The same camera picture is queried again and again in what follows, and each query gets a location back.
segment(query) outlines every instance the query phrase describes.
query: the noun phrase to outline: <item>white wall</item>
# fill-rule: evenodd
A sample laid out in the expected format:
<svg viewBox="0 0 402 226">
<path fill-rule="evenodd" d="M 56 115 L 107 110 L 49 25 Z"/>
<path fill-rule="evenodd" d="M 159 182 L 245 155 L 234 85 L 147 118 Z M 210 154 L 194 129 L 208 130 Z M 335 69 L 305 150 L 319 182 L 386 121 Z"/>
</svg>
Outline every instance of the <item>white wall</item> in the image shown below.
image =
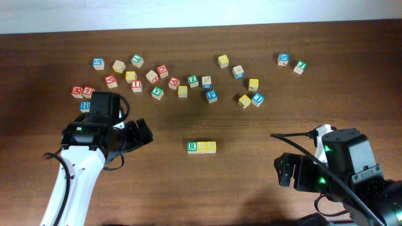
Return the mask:
<svg viewBox="0 0 402 226">
<path fill-rule="evenodd" d="M 402 18 L 402 0 L 0 0 L 0 33 Z"/>
</svg>

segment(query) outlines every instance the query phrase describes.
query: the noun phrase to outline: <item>green block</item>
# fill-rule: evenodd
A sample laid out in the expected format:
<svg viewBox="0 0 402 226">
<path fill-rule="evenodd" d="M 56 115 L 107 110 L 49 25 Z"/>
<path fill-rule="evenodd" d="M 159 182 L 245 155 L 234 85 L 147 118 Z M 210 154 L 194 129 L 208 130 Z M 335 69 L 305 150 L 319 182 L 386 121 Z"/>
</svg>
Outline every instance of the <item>green block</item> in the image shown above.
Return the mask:
<svg viewBox="0 0 402 226">
<path fill-rule="evenodd" d="M 304 70 L 304 69 L 306 69 L 307 64 L 306 64 L 305 62 L 303 62 L 303 61 L 299 61 L 299 62 L 297 63 L 297 66 L 296 66 L 296 67 L 298 67 L 298 68 Z"/>
<path fill-rule="evenodd" d="M 135 54 L 131 60 L 138 63 L 142 58 L 142 56 Z"/>
<path fill-rule="evenodd" d="M 159 96 L 159 95 L 161 95 L 161 93 L 162 93 L 162 89 L 159 88 L 159 87 L 155 87 L 155 88 L 152 90 L 152 94 L 154 94 L 154 95 Z"/>
<path fill-rule="evenodd" d="M 194 83 L 194 82 L 198 82 L 197 76 L 196 75 L 192 75 L 188 78 L 188 82 L 189 83 Z"/>
<path fill-rule="evenodd" d="M 188 142 L 187 152 L 197 152 L 197 142 Z"/>
</svg>

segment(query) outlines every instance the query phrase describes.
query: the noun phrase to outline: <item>wooden cube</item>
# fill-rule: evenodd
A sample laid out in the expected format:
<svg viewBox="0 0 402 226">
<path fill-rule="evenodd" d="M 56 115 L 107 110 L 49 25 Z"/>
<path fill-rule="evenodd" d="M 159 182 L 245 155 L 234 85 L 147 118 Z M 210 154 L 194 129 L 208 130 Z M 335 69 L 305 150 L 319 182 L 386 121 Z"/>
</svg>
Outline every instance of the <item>wooden cube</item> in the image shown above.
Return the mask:
<svg viewBox="0 0 402 226">
<path fill-rule="evenodd" d="M 83 91 L 84 90 L 82 87 L 73 86 L 73 89 L 71 90 L 71 95 L 73 95 L 73 97 L 75 98 L 84 98 L 84 96 L 82 95 Z"/>
<path fill-rule="evenodd" d="M 141 67 L 141 65 L 144 63 L 144 59 L 142 56 L 135 54 L 133 58 L 131 59 L 131 63 L 135 67 Z"/>
<path fill-rule="evenodd" d="M 102 58 L 94 58 L 92 61 L 92 66 L 94 66 L 96 70 L 103 70 L 105 69 L 105 62 Z"/>
<path fill-rule="evenodd" d="M 305 62 L 299 61 L 293 71 L 296 72 L 297 74 L 301 75 L 304 72 L 304 70 L 306 69 L 306 67 L 307 67 L 307 64 Z"/>
<path fill-rule="evenodd" d="M 192 75 L 188 78 L 188 84 L 190 84 L 190 88 L 194 88 L 198 86 L 198 78 L 196 75 Z"/>
<path fill-rule="evenodd" d="M 90 102 L 89 101 L 83 101 L 80 104 L 80 111 L 82 111 L 82 113 L 85 112 L 89 112 L 89 106 L 90 106 Z"/>
<path fill-rule="evenodd" d="M 179 85 L 177 94 L 179 97 L 187 97 L 187 86 L 186 85 Z"/>
<path fill-rule="evenodd" d="M 126 72 L 126 81 L 127 81 L 127 83 L 131 84 L 131 82 L 135 81 L 135 80 L 137 80 L 136 72 L 134 72 L 134 71 Z"/>
<path fill-rule="evenodd" d="M 229 66 L 229 59 L 226 55 L 218 57 L 218 64 L 221 68 Z"/>
<path fill-rule="evenodd" d="M 207 152 L 207 143 L 206 142 L 197 142 L 197 153 L 205 154 Z"/>
<path fill-rule="evenodd" d="M 177 87 L 180 85 L 180 79 L 172 77 L 169 79 L 169 88 L 177 90 Z"/>
<path fill-rule="evenodd" d="M 113 64 L 113 70 L 114 70 L 115 72 L 123 73 L 124 69 L 126 69 L 126 65 L 125 65 L 123 62 L 121 62 L 121 61 L 119 61 L 119 60 L 116 60 L 116 61 L 114 62 L 114 64 Z"/>
<path fill-rule="evenodd" d="M 250 103 L 251 103 L 251 100 L 247 95 L 243 95 L 242 97 L 240 97 L 239 102 L 238 102 L 240 107 L 242 107 L 243 109 L 248 107 L 250 105 Z"/>
<path fill-rule="evenodd" d="M 210 89 L 210 88 L 212 88 L 211 76 L 204 76 L 204 77 L 201 77 L 201 82 L 202 82 L 202 88 L 203 88 L 203 89 Z"/>
<path fill-rule="evenodd" d="M 258 89 L 258 79 L 250 78 L 249 80 L 249 90 L 250 91 L 257 91 Z"/>
<path fill-rule="evenodd" d="M 157 69 L 158 69 L 159 76 L 161 78 L 165 78 L 165 77 L 169 76 L 168 69 L 166 68 L 166 66 L 162 65 L 162 66 L 158 67 Z"/>
<path fill-rule="evenodd" d="M 91 98 L 93 91 L 95 91 L 95 89 L 92 87 L 84 87 L 84 91 L 82 92 L 82 95 L 86 98 Z"/>
<path fill-rule="evenodd" d="M 114 88 L 114 87 L 117 87 L 117 82 L 116 82 L 116 79 L 114 78 L 113 75 L 106 76 L 106 77 L 105 77 L 105 82 L 106 82 L 106 85 L 107 85 L 110 89 L 111 89 L 111 88 Z"/>
<path fill-rule="evenodd" d="M 256 95 L 254 95 L 254 97 L 251 99 L 251 103 L 257 107 L 259 107 L 263 101 L 264 96 L 259 93 L 256 93 Z"/>
<path fill-rule="evenodd" d="M 208 141 L 207 142 L 207 153 L 216 153 L 216 142 Z"/>
<path fill-rule="evenodd" d="M 187 153 L 188 154 L 197 153 L 197 142 L 187 142 Z"/>
<path fill-rule="evenodd" d="M 141 84 L 140 80 L 135 80 L 131 82 L 131 90 L 133 92 L 142 92 L 143 91 L 143 84 Z"/>
<path fill-rule="evenodd" d="M 281 53 L 278 56 L 278 65 L 286 66 L 289 63 L 289 54 Z"/>
<path fill-rule="evenodd" d="M 233 76 L 235 79 L 243 78 L 244 77 L 244 70 L 241 65 L 236 66 L 232 70 Z"/>
<path fill-rule="evenodd" d="M 152 96 L 153 96 L 153 98 L 160 100 L 163 96 L 163 89 L 161 89 L 159 87 L 155 87 L 152 90 Z"/>
<path fill-rule="evenodd" d="M 154 71 L 150 70 L 146 75 L 145 75 L 146 79 L 148 79 L 149 82 L 151 82 L 152 84 L 155 84 L 155 82 L 157 82 L 159 80 L 159 76 L 157 73 L 155 73 Z"/>
<path fill-rule="evenodd" d="M 207 100 L 208 103 L 213 103 L 218 100 L 218 95 L 214 90 L 208 91 L 207 92 Z"/>
</svg>

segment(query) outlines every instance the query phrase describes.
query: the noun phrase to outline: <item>brown tabletop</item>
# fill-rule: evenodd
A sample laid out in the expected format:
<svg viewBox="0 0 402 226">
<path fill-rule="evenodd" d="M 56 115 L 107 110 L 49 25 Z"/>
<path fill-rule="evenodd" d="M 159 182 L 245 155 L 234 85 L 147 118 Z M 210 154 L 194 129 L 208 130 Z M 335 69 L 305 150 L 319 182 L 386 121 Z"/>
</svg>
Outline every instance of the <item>brown tabletop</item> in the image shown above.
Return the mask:
<svg viewBox="0 0 402 226">
<path fill-rule="evenodd" d="M 298 152 L 269 134 L 322 124 L 358 128 L 385 177 L 400 180 L 401 46 L 401 20 L 1 35 L 0 225 L 40 224 L 59 164 L 42 154 L 60 147 L 62 130 L 80 114 L 73 85 L 125 96 L 128 119 L 145 118 L 155 139 L 127 154 L 123 168 L 100 173 L 86 225 L 268 223 L 314 213 L 318 194 L 278 184 L 274 159 Z M 276 64 L 282 52 L 287 67 Z M 141 68 L 130 62 L 135 53 Z M 221 69 L 223 54 L 229 66 Z M 94 70 L 93 57 L 105 70 Z M 139 75 L 143 92 L 112 70 L 115 60 Z M 298 60 L 308 64 L 302 75 L 293 72 Z M 211 76 L 218 101 L 209 104 L 201 87 L 179 99 L 168 78 L 157 82 L 163 98 L 152 98 L 145 75 L 162 64 L 185 85 L 189 75 Z M 237 65 L 243 79 L 232 75 Z M 107 87 L 107 75 L 118 87 Z M 249 78 L 259 79 L 265 100 L 242 109 Z M 315 152 L 312 140 L 293 140 Z M 216 141 L 217 153 L 188 155 L 188 141 Z"/>
</svg>

